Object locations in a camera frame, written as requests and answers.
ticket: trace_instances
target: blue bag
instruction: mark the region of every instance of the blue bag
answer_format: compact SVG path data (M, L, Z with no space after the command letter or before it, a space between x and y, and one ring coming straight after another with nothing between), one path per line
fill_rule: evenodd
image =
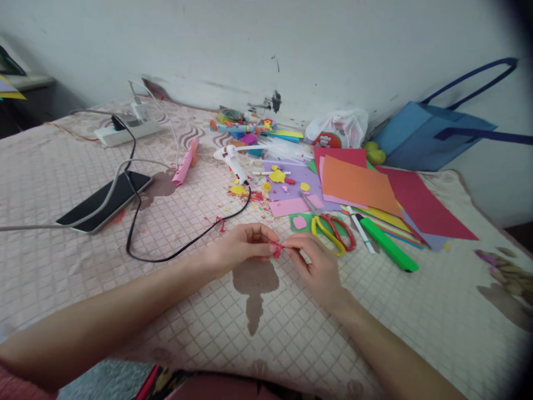
M484 119L454 111L507 77L516 69L516 58L491 62L463 75L421 103L409 102L373 139L387 154L385 165L411 171L438 171L482 138L533 144L532 137L492 132L496 125ZM430 106L429 102L458 83L500 64L509 68L481 89L448 108Z

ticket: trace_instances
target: yellow ball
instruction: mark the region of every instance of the yellow ball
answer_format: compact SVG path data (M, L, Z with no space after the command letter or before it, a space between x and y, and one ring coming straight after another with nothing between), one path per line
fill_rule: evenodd
M379 149L379 145L376 142L366 142L363 148L368 153L369 151Z
M385 162L386 154L383 150L372 150L366 152L366 159L373 166L381 165Z

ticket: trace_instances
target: hand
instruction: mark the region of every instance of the hand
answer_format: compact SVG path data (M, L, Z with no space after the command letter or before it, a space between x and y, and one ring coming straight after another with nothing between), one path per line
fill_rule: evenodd
M248 258L267 261L278 250L270 242L279 242L279 237L267 226L261 223L238 225L216 240L205 256L216 279Z
M311 233L295 233L283 245L305 285L322 307L333 313L348 303L348 292L340 284L337 256L319 238ZM309 256L311 264L305 262L300 250Z

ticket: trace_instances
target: white glue gun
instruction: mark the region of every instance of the white glue gun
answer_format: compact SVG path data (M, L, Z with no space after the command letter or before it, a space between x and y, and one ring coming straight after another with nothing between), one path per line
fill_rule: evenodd
M213 158L224 161L229 166L229 168L233 171L237 179L239 180L239 184L248 185L249 183L246 180L246 173L244 172L244 168L239 163L238 152L242 150L252 150L252 149L259 149L259 148L274 148L274 147L279 147L279 146L258 145L258 146L236 147L233 144L229 144L215 151L215 153L213 154Z

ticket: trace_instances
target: white wall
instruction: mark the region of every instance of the white wall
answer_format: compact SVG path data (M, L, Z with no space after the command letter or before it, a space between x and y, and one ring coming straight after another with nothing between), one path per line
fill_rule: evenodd
M489 0L0 0L0 36L29 69L58 80L53 115L129 94L142 74L183 103L243 109L274 89L276 118L301 126L338 108L372 124L408 100L502 57L517 71L462 107L531 134L526 51ZM489 79L471 79L444 105ZM482 141L449 164L498 224L533 219L533 148Z

